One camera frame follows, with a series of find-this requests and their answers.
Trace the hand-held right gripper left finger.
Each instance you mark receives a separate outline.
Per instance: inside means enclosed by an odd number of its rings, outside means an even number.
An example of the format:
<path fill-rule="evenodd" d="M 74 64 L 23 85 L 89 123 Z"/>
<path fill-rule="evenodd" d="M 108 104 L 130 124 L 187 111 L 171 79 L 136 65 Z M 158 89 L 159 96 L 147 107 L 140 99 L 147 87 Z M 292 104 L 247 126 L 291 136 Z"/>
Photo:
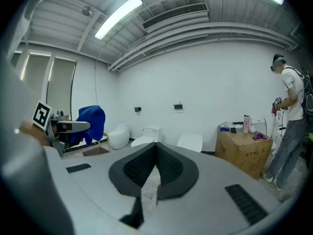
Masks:
<path fill-rule="evenodd" d="M 128 145 L 102 155 L 66 157 L 62 159 L 62 163 L 65 167 L 89 164 L 90 168 L 70 173 L 71 178 L 100 210 L 119 220 L 131 214 L 136 198 L 123 195 L 116 189 L 109 179 L 109 169 L 114 162 L 146 146 L 147 144 L 134 147 Z"/>

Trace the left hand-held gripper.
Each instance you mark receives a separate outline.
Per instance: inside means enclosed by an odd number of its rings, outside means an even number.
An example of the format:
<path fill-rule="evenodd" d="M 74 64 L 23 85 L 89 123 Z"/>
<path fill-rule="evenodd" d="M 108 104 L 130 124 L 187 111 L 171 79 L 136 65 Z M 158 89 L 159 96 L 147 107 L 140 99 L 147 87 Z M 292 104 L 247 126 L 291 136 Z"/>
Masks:
<path fill-rule="evenodd" d="M 59 140 L 61 133 L 78 133 L 91 128 L 91 124 L 86 121 L 65 121 L 63 111 L 55 110 L 41 100 L 37 102 L 31 121 L 44 131 L 50 146 L 60 156 L 66 150 L 65 142 Z"/>

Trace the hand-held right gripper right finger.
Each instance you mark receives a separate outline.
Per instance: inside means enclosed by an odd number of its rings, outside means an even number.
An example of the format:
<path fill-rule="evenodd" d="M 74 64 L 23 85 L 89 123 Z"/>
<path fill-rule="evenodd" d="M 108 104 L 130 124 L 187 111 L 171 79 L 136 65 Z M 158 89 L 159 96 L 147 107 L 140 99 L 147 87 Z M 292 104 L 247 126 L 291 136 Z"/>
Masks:
<path fill-rule="evenodd" d="M 225 187 L 239 184 L 267 212 L 280 203 L 258 181 L 229 162 L 174 145 L 199 169 L 194 186 L 181 198 L 159 201 L 140 230 L 150 235 L 229 235 L 249 227 Z"/>

